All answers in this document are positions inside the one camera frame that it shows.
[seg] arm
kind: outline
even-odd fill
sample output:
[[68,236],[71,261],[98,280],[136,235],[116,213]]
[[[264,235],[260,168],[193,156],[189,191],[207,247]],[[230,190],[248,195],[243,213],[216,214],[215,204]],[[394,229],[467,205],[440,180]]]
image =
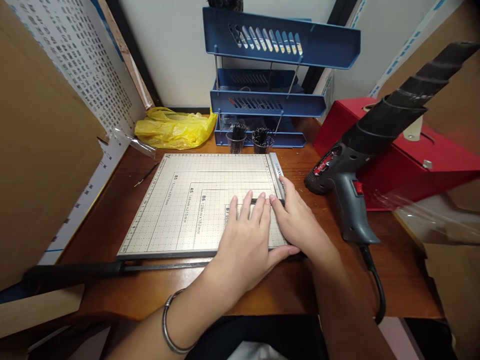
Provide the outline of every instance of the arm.
[[[270,201],[260,194],[250,217],[250,190],[237,219],[237,197],[230,202],[228,223],[217,255],[200,276],[170,305],[166,328],[173,343],[189,348],[242,295],[254,288],[273,267],[289,255],[300,252],[285,245],[269,252]],[[173,353],[162,332],[163,306],[127,337],[110,355],[110,360],[184,359]]]
[[285,185],[285,208],[273,195],[270,195],[270,202],[285,238],[299,247],[311,262],[329,358],[395,359],[370,315],[365,299],[359,297],[352,287],[337,248],[293,183],[285,177],[280,180]]

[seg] hand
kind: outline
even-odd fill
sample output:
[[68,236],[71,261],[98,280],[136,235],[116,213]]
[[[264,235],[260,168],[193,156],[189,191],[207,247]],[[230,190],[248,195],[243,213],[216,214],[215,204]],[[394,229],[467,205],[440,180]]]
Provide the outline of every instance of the hand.
[[285,208],[274,195],[270,195],[270,202],[280,230],[289,243],[299,247],[312,259],[326,245],[328,248],[333,245],[312,210],[295,190],[295,185],[284,176],[279,179],[285,185]]
[[218,245],[218,252],[206,267],[211,278],[220,282],[226,293],[233,294],[236,301],[253,289],[279,262],[300,249],[283,245],[269,251],[270,200],[262,192],[250,217],[252,190],[243,200],[237,219],[238,199],[230,202],[228,223]]

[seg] cutting board grid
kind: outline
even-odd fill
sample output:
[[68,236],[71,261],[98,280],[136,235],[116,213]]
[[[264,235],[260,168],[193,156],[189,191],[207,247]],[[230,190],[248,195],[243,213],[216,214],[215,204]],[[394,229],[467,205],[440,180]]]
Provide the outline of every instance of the cutting board grid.
[[[230,200],[252,189],[283,198],[275,154],[165,154],[118,252],[119,259],[212,255]],[[287,244],[271,213],[269,247]]]

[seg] heat gun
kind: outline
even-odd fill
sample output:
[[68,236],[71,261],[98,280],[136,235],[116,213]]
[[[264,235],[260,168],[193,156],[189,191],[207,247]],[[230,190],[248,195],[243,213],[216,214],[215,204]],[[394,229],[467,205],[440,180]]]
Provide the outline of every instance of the heat gun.
[[385,298],[368,248],[380,240],[367,221],[362,183],[356,173],[388,146],[428,109],[424,107],[462,68],[480,43],[452,42],[432,61],[409,77],[392,94],[382,98],[359,119],[321,158],[304,180],[317,195],[335,191],[343,239],[360,246],[360,252],[373,273],[380,292],[380,309],[376,322],[385,314]]

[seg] red box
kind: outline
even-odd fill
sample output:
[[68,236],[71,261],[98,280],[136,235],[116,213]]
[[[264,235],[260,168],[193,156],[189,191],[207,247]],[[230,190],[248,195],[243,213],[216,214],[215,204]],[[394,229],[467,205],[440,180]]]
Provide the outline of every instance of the red box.
[[[313,143],[316,152],[322,157],[365,115],[364,107],[376,102],[371,97],[335,101]],[[386,210],[375,200],[378,197],[374,192],[417,202],[480,176],[480,156],[425,124],[421,131],[419,141],[409,141],[401,134],[385,152],[358,171],[358,180],[365,186],[367,210]],[[431,162],[432,168],[423,166],[425,160]]]

